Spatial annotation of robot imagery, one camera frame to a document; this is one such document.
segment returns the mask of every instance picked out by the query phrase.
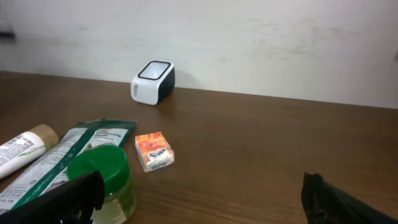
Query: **jar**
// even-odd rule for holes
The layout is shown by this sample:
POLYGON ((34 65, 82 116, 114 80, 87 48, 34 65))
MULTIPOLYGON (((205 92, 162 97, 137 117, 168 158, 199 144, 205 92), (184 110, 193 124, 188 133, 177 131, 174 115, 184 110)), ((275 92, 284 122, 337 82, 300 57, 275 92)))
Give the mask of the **jar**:
POLYGON ((117 146, 94 147, 69 163, 67 176, 72 180, 97 170, 104 179, 105 200, 101 210, 93 211, 93 220, 96 224, 122 224, 131 216, 137 203, 126 153, 117 146))

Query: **green lid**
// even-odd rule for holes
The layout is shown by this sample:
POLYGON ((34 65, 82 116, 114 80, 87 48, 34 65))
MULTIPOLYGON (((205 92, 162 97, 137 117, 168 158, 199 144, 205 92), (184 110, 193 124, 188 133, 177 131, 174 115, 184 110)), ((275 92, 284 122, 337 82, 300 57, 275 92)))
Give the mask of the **green lid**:
POLYGON ((126 153, 117 146, 98 146, 81 153, 69 163, 67 176, 72 180, 97 170, 104 179, 105 197, 120 190, 130 177, 126 153))

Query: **white cube device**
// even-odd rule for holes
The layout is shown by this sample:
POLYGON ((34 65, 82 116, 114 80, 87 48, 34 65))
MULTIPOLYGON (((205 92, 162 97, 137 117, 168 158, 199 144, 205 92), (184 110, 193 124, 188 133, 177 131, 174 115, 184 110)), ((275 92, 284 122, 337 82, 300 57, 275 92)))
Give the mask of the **white cube device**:
POLYGON ((133 100, 155 105, 174 89, 174 65, 171 62, 153 60, 131 81, 133 100))

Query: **orange tissue packet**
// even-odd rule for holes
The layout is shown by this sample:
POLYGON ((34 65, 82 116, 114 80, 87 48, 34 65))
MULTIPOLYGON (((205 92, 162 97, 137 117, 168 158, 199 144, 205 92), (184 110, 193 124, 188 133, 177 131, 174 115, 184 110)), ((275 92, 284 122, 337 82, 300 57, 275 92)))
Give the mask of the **orange tissue packet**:
POLYGON ((174 151, 161 132, 136 136, 136 149, 145 172, 174 162, 174 151))

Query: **brown wooden table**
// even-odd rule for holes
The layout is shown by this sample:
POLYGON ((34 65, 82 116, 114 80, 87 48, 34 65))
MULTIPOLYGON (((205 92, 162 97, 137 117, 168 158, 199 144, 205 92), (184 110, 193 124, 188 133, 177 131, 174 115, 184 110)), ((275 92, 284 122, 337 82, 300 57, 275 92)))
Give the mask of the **brown wooden table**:
POLYGON ((305 171, 398 218, 398 110, 184 88, 149 106, 129 83, 0 73, 0 143, 100 118, 138 121, 124 145, 138 196, 128 223, 306 223, 305 171), (156 131, 176 160, 144 173, 134 136, 156 131))

